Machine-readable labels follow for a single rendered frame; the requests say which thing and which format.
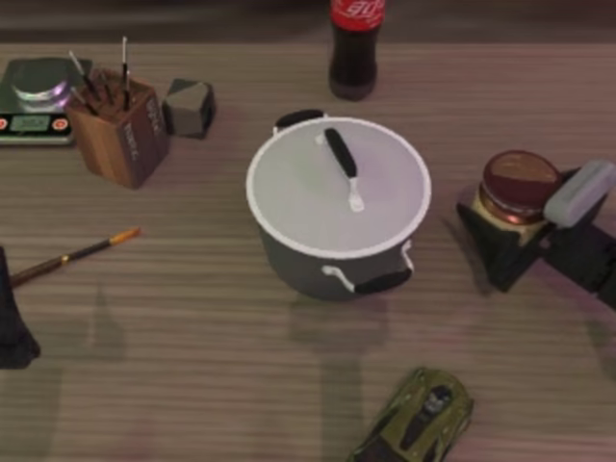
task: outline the digital display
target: digital display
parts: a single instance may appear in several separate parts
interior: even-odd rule
[[[16,115],[9,129],[12,132],[46,132],[50,121],[49,115]]]

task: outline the kitchen scale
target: kitchen scale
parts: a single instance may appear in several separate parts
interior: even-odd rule
[[[79,60],[86,74],[92,61]],[[70,59],[13,60],[0,82],[0,145],[72,143],[64,105],[83,84]]]

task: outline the pot handle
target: pot handle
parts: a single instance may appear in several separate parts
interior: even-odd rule
[[[382,276],[375,277],[375,279],[371,279],[370,281],[362,282],[357,285],[349,281],[343,271],[338,267],[324,266],[321,268],[321,271],[326,276],[333,276],[340,279],[340,282],[342,282],[343,286],[345,286],[349,292],[359,295],[377,294],[379,292],[389,291],[394,287],[404,284],[411,278],[413,272],[415,271],[415,266],[408,256],[408,251],[410,249],[411,241],[409,240],[404,243],[402,249],[400,250],[400,254],[402,256],[402,260],[404,260],[406,269],[399,272],[384,274]]]
[[[327,117],[327,114],[321,109],[302,109],[301,111],[283,115],[274,124],[273,134],[275,135],[279,131],[289,128],[292,125],[296,125],[299,122],[322,117]]]

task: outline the dark soda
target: dark soda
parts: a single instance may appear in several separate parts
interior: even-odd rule
[[[332,0],[334,49],[329,87],[339,98],[364,99],[376,83],[376,43],[385,0]]]

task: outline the wooden knife block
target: wooden knife block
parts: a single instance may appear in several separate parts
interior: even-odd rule
[[[114,100],[110,103],[100,73],[104,72]],[[78,89],[98,115],[77,98],[65,111],[86,167],[96,175],[132,190],[138,189],[168,153],[169,141],[156,91],[131,79],[131,105],[123,110],[121,75],[107,69],[91,76],[100,101],[86,87]]]

